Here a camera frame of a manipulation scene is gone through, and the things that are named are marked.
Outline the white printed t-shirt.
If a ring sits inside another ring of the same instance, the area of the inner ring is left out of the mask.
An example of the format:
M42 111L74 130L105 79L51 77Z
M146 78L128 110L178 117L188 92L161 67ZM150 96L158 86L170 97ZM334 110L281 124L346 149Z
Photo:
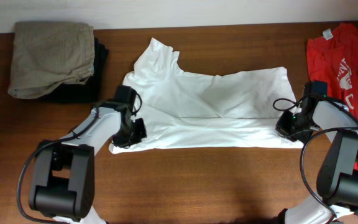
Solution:
M287 70L275 67L228 75L182 70L180 54L156 39L123 83L142 98L147 137L127 152L194 147L301 148L275 129L295 100Z

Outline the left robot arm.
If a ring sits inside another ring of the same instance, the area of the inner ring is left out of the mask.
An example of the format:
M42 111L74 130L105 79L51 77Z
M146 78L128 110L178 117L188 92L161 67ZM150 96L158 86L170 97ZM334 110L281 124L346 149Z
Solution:
M34 163L29 207L42 223L104 223L93 206L95 156L111 140L128 148L146 137L143 119L132 120L135 101L108 100L94 106L72 132L44 140L26 161Z

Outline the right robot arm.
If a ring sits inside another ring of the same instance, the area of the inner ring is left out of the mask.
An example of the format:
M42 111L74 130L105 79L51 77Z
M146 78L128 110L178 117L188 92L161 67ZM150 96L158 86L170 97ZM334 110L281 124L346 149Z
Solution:
M301 141L300 173L310 193L299 205L284 209L277 223L336 223L346 215L358 215L358 119L344 102L310 93L292 103L299 113L282 109L276 130L286 139ZM305 175L304 156L312 140L327 135L331 146L319 170L316 190Z

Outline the folded black garment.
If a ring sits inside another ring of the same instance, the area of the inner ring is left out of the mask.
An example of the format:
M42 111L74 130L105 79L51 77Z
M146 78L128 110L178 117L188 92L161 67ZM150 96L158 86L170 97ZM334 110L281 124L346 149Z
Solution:
M109 49L94 39L95 57L93 74L82 84L61 84L51 93L41 96L39 100L52 103L92 103L99 100L101 82Z

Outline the red printed t-shirt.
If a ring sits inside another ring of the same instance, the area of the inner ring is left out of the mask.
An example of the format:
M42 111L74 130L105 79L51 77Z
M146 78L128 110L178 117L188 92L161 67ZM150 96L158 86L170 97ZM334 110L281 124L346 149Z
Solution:
M327 94L345 102L358 119L358 29L341 23L306 45L308 77L328 84Z

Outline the folded khaki shorts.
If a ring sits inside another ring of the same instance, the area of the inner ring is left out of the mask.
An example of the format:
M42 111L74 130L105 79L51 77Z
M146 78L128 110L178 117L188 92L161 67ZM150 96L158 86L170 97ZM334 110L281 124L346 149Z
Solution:
M87 23L17 22L7 92L29 100L61 84L84 85L93 76L94 58L94 29Z

